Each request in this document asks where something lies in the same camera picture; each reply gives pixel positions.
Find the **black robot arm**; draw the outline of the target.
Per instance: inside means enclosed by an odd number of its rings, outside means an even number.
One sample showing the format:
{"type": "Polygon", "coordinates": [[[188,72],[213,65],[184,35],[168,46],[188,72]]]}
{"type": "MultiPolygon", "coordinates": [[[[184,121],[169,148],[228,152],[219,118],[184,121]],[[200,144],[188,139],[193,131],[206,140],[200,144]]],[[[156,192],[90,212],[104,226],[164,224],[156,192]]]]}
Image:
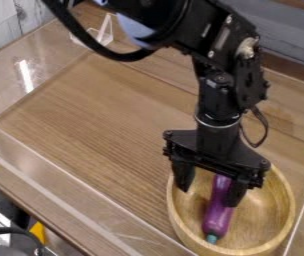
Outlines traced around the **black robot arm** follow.
{"type": "Polygon", "coordinates": [[[235,207],[263,185],[269,161],[247,139],[241,118],[265,117],[257,104],[269,83],[261,68],[255,25],[220,0],[94,0],[117,14],[122,30],[141,47],[170,47],[192,59],[198,82],[193,130],[164,132],[164,155],[176,186],[188,190],[197,167],[231,179],[223,204],[235,207]]]}

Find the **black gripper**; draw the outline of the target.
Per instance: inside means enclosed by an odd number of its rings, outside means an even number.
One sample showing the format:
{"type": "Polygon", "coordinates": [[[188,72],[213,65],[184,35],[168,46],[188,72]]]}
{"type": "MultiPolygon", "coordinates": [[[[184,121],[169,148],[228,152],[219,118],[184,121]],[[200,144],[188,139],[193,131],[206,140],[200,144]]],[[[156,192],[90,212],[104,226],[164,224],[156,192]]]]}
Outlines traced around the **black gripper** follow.
{"type": "Polygon", "coordinates": [[[240,122],[227,127],[197,124],[193,130],[166,130],[162,154],[170,161],[177,188],[188,192],[198,167],[231,178],[224,205],[236,207],[247,190],[263,186],[265,172],[271,169],[269,161],[255,151],[267,135],[267,123],[257,142],[248,139],[240,122]]]}

